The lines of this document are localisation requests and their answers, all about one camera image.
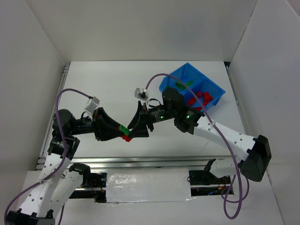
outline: blue bin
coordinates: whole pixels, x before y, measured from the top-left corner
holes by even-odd
[[[197,70],[188,62],[176,69],[170,75],[175,76],[176,78],[183,81],[188,85],[192,91],[196,94],[198,91],[201,93],[208,92],[210,96],[214,99],[206,105],[206,110],[209,110],[213,105],[216,105],[225,91],[206,77],[203,73]],[[166,88],[176,88],[180,94],[183,95],[185,102],[187,103],[193,96],[192,94],[182,86],[178,81],[166,76],[159,86],[159,90],[163,92]],[[192,108],[200,107],[200,104],[196,101]]]

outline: white table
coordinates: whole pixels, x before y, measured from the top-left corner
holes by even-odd
[[[144,88],[148,80],[158,73],[170,73],[185,61],[108,61],[72,62],[63,88],[74,88],[100,99],[100,106],[107,114],[124,126],[133,118],[138,99],[134,97],[137,87]],[[233,95],[223,62],[190,61],[190,63],[222,87],[226,93],[209,113],[211,117],[236,131],[244,132],[239,110]],[[163,77],[157,77],[150,85],[152,98],[162,99],[158,87]],[[87,99],[74,92],[65,92],[60,109],[66,108],[76,118],[84,110]],[[154,124],[149,138],[135,138],[125,142],[116,138],[97,142],[93,134],[79,135],[81,143],[76,158],[105,157],[160,157],[160,156],[224,156],[229,151],[207,139],[184,134],[173,120]],[[51,140],[49,133],[46,147]]]
[[[170,73],[185,61],[116,61],[116,62],[72,62],[64,88],[75,88],[100,99],[109,116],[127,125],[137,108],[133,93],[136,87],[144,88],[155,74]],[[244,132],[233,91],[223,62],[190,62],[226,93],[209,113],[216,121]],[[163,78],[156,78],[149,90],[151,97],[161,100],[158,86]],[[86,98],[75,93],[62,96],[60,108],[67,108],[79,118]],[[160,157],[160,156],[214,156],[229,155],[227,149],[206,139],[183,134],[173,121],[155,124],[150,138],[136,138],[130,143],[117,138],[108,142],[97,142],[93,134],[79,135],[80,146],[76,158],[104,157]],[[28,172],[24,188],[36,181],[39,171]],[[92,199],[70,199],[66,203],[62,225],[283,225],[282,218],[268,176],[262,182],[250,182],[249,197],[243,202],[242,211],[236,220],[229,220],[223,212],[220,196],[198,196],[187,202],[148,203],[94,203]],[[238,198],[237,183],[234,184]],[[236,205],[228,206],[232,215]]]

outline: gray wall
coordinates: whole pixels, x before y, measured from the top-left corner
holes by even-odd
[[[300,17],[286,0],[259,0],[230,65],[250,134],[269,138],[268,168],[286,225],[299,223]]]
[[[35,167],[63,61],[25,1],[0,1],[0,211]]]
[[[230,61],[257,0],[26,0],[66,62]]]

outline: white plastic sheet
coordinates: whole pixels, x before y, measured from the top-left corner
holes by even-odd
[[[108,170],[109,203],[182,202],[191,200],[188,169]]]

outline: cable connector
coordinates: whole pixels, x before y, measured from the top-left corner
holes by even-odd
[[[135,97],[147,102],[147,100],[149,99],[149,92],[147,91],[147,89],[136,88]]]
[[[94,110],[98,107],[99,103],[100,100],[96,97],[93,97],[88,100],[84,110],[90,118],[93,117]]]

